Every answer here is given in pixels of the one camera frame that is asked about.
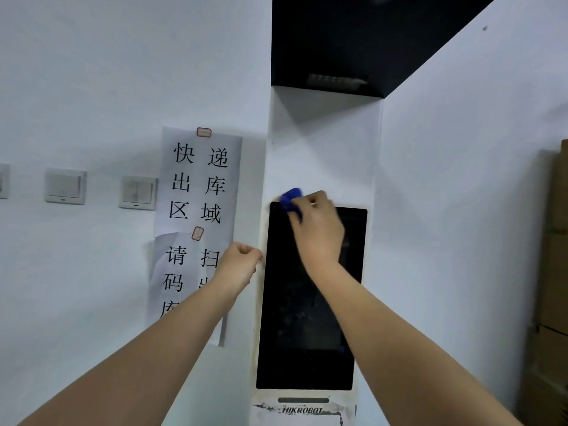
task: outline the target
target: blue cloth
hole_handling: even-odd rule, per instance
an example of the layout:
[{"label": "blue cloth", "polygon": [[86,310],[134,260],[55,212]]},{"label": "blue cloth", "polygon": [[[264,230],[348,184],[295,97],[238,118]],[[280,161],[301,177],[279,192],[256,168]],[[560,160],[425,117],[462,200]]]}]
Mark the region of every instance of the blue cloth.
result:
[{"label": "blue cloth", "polygon": [[300,209],[298,209],[298,207],[294,203],[292,203],[292,199],[302,196],[303,194],[300,188],[292,188],[290,191],[282,194],[282,196],[280,196],[280,205],[282,206],[282,209],[284,209],[286,212],[295,212],[300,218],[302,218]]}]

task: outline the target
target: black overhead panel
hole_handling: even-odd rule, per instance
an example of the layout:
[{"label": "black overhead panel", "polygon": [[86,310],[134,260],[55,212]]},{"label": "black overhead panel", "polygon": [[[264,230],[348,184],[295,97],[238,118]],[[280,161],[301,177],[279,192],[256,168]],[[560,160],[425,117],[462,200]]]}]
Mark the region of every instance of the black overhead panel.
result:
[{"label": "black overhead panel", "polygon": [[492,1],[273,0],[272,85],[386,97]]}]

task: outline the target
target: hand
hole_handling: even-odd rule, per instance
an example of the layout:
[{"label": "hand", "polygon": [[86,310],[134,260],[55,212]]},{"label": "hand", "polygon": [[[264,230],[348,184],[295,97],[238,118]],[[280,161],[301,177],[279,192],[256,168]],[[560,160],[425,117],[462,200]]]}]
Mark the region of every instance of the hand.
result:
[{"label": "hand", "polygon": [[345,228],[324,191],[298,197],[292,202],[300,208],[302,222],[295,212],[288,212],[288,217],[302,263],[314,279],[318,270],[339,261]]},{"label": "hand", "polygon": [[214,279],[229,286],[235,299],[243,291],[252,274],[256,272],[256,264],[262,258],[262,252],[244,243],[233,242],[219,260]]}]

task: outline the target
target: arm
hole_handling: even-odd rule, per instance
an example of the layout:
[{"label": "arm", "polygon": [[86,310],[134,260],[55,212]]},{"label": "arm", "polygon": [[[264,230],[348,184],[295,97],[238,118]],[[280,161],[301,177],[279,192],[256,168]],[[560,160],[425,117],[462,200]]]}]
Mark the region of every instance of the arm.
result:
[{"label": "arm", "polygon": [[458,362],[341,267],[344,228],[324,192],[294,203],[302,211],[302,222],[289,213],[302,263],[391,425],[520,426]]},{"label": "arm", "polygon": [[20,426],[159,426],[219,320],[262,253],[233,243],[215,276],[174,310],[73,382]]}]

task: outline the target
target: wall switch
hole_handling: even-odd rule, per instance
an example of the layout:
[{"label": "wall switch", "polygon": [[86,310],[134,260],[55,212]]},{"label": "wall switch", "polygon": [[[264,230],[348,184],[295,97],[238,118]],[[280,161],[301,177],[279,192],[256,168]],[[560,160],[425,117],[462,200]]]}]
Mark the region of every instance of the wall switch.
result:
[{"label": "wall switch", "polygon": [[10,165],[0,164],[0,199],[7,199],[10,192]]},{"label": "wall switch", "polygon": [[119,207],[128,209],[156,209],[156,178],[122,177]]},{"label": "wall switch", "polygon": [[46,201],[84,204],[87,172],[67,169],[46,170]]}]

